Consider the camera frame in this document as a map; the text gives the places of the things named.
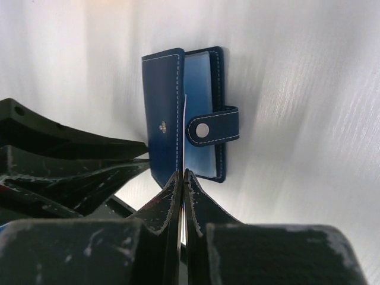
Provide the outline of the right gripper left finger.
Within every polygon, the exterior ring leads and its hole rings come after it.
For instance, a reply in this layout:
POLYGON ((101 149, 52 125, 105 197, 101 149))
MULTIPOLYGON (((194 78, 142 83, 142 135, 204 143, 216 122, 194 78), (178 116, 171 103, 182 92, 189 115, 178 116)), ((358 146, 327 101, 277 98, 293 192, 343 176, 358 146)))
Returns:
POLYGON ((182 174, 175 171, 163 190, 131 216, 140 222, 131 284, 178 284, 182 174))

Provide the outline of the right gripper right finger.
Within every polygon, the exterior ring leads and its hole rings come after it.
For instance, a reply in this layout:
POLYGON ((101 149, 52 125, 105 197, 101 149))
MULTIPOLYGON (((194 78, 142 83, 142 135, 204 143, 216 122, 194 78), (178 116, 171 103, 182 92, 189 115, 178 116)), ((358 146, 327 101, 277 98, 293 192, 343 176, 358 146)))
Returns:
POLYGON ((246 225, 184 176, 189 284, 246 284, 246 225))

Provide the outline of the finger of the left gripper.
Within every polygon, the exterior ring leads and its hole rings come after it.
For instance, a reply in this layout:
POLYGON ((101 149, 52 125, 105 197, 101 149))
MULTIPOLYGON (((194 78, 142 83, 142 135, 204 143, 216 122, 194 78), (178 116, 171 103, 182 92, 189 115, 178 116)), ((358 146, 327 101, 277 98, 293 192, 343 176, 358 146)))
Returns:
POLYGON ((85 217, 149 168, 147 159, 67 160, 1 147, 1 207, 36 218, 85 217))
POLYGON ((57 159, 134 159, 143 142, 92 134, 54 122, 12 98, 1 100, 1 146, 57 159))

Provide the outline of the black credit card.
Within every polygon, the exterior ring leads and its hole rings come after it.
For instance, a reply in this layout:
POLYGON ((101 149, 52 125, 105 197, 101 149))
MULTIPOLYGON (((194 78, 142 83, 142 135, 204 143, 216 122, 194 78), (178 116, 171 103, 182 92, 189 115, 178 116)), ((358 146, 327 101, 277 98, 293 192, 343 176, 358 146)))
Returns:
POLYGON ((185 177, 185 141, 186 141, 186 101, 187 95, 183 98, 183 117, 182 117, 182 177, 185 177))

